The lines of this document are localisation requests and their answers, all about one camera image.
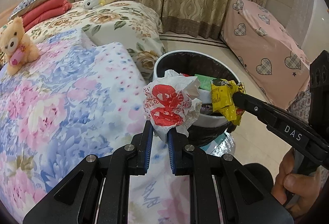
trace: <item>green object in trash can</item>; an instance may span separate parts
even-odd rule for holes
[[[208,90],[208,91],[211,91],[210,81],[213,79],[217,79],[217,78],[207,77],[207,76],[201,75],[201,74],[195,74],[194,76],[198,77],[198,80],[200,81],[199,88]]]

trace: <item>pink fabric cover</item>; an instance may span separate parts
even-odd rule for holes
[[[65,5],[67,0],[48,0],[22,16],[24,26],[38,18],[42,13]]]
[[[63,6],[60,6],[59,8],[55,8],[55,9],[52,9],[52,10],[49,10],[49,11],[46,11],[46,12],[42,13],[39,17],[37,17],[36,19],[31,21],[28,25],[24,26],[24,30],[25,30],[25,32],[27,32],[32,27],[36,26],[38,23],[41,23],[45,20],[63,15],[64,13],[66,13],[71,8],[72,8],[72,4],[69,3],[67,0],[65,0]]]
[[[304,51],[263,7],[231,0],[221,35],[275,106],[287,109],[306,90],[310,63]]]

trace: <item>folded blanket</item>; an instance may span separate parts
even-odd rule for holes
[[[72,8],[72,4],[69,3],[67,0],[65,0],[63,6],[60,6],[59,8],[48,10],[48,11],[42,13],[36,19],[34,19],[33,21],[31,21],[28,25],[24,26],[24,30],[25,30],[25,32],[27,32],[28,30],[30,30],[32,27],[34,27],[38,23],[41,23],[41,22],[43,22],[45,20],[48,20],[48,19],[51,19],[51,18],[60,16],[60,15],[63,15],[64,13],[66,13],[71,8]]]
[[[46,11],[59,8],[65,5],[65,3],[67,3],[67,0],[47,0],[46,2],[42,3],[41,5],[37,6],[22,16],[24,26],[27,26],[30,22],[38,18]]]

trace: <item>yellow wrapper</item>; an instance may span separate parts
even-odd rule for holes
[[[218,111],[234,125],[240,125],[244,110],[234,105],[232,95],[238,91],[246,93],[244,84],[239,83],[237,85],[233,80],[227,81],[225,79],[214,81],[211,81],[213,112]]]

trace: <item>crumpled paper bag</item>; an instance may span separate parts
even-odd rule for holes
[[[163,78],[157,78],[144,87],[146,95],[144,110],[156,135],[167,143],[168,131],[176,127],[177,132],[189,135],[187,129],[198,119],[202,101],[197,77],[180,76],[167,70]]]

